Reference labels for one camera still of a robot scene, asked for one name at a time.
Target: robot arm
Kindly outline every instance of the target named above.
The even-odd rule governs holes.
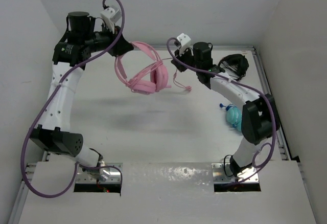
[[[67,16],[67,29],[64,36],[55,46],[52,65],[52,79],[49,96],[58,85],[61,85],[56,96],[42,114],[34,127],[30,139],[42,149],[69,157],[83,166],[101,165],[102,156],[88,148],[79,133],[71,133],[70,116],[77,84],[85,66],[77,68],[59,83],[62,76],[73,66],[89,59],[91,53],[106,49],[116,38],[120,28],[114,23],[121,14],[114,7],[107,7],[101,13],[105,24],[102,31],[94,32],[95,18],[86,12],[72,12]],[[109,51],[112,56],[125,54],[134,47],[122,36]]]
[[[232,83],[233,79],[229,74],[213,64],[213,59],[211,58],[212,44],[197,42],[191,49],[191,39],[187,35],[181,34],[177,39],[179,42],[175,44],[179,49],[175,51],[175,57],[191,67],[216,74],[219,73],[225,77],[197,72],[198,80],[201,83],[209,89],[222,94],[242,112],[242,134],[244,137],[238,150],[230,159],[230,170],[234,176],[237,176],[238,173],[252,165],[254,154],[258,150],[257,145],[272,135],[272,123],[267,104],[258,93]],[[171,62],[180,72],[187,70],[184,65],[181,65],[176,60]],[[273,108],[276,128],[279,129],[279,117],[274,98],[269,94],[265,96]]]

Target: pink cord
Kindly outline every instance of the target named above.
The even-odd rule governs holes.
[[[133,41],[132,44],[139,48],[142,52],[148,55],[153,61],[153,64],[145,67],[139,73],[137,73],[130,80],[127,80],[127,75],[125,73],[122,58],[124,55],[118,56],[114,62],[114,70],[118,79],[131,89],[134,93],[140,94],[153,94],[159,92],[164,88],[171,87],[168,85],[168,71],[164,66],[162,59],[159,56],[159,53],[150,45],[140,41]],[[147,74],[150,73],[150,81],[142,80]],[[176,79],[177,73],[174,74],[173,82],[177,87],[185,88],[188,91],[191,90],[190,86],[185,87],[181,83],[177,82]]]

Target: white table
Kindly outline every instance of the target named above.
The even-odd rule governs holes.
[[[169,57],[166,51],[159,53]],[[249,61],[242,82],[261,89],[251,51],[215,50],[213,59],[233,53]],[[151,63],[139,51],[123,61],[129,77]],[[175,67],[166,62],[172,84]],[[219,108],[219,103],[229,104],[224,97],[191,71],[177,79],[192,91],[187,94],[173,85],[144,96],[118,81],[109,55],[88,64],[73,104],[71,132],[83,134],[84,142],[107,162],[123,163],[122,197],[73,189],[56,199],[29,193],[20,224],[313,223],[297,165],[282,161],[278,146],[259,175],[262,192],[214,193],[210,163],[233,154],[242,135],[225,122],[225,110]],[[259,160],[267,154],[263,151]],[[49,162],[38,163],[32,184],[55,193],[72,171],[72,162],[52,155]]]

